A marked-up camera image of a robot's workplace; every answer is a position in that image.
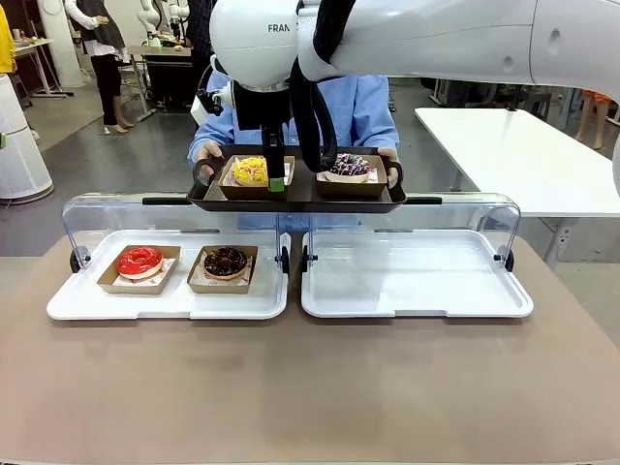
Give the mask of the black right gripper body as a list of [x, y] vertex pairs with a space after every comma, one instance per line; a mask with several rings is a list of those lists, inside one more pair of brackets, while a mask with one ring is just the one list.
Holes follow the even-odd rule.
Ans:
[[233, 83], [235, 113], [234, 137], [256, 132], [259, 138], [263, 132], [269, 136], [284, 137], [284, 125], [292, 118], [290, 90], [259, 92]]

